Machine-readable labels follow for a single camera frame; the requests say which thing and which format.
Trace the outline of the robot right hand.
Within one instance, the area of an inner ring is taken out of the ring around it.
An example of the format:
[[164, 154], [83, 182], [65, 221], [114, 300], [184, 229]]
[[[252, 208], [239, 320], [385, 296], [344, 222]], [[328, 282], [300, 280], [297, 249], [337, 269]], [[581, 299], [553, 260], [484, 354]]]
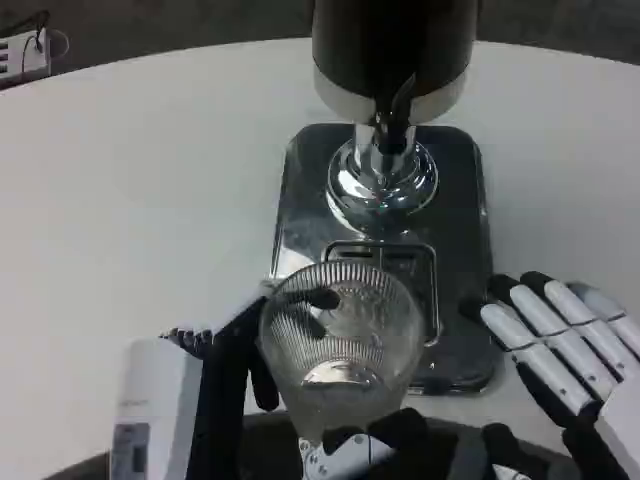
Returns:
[[513, 361], [585, 479], [639, 476], [639, 324], [615, 300], [539, 271], [492, 276], [460, 313]]

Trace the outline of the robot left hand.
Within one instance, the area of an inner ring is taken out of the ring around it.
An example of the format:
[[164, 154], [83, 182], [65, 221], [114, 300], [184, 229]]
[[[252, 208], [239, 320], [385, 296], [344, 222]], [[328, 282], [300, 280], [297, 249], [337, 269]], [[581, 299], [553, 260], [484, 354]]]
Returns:
[[[174, 329], [133, 343], [119, 399], [113, 479], [302, 479], [305, 456], [256, 342], [270, 296], [262, 288], [217, 332]], [[362, 432], [323, 439], [322, 464], [339, 479], [443, 479], [454, 441], [411, 408]]]

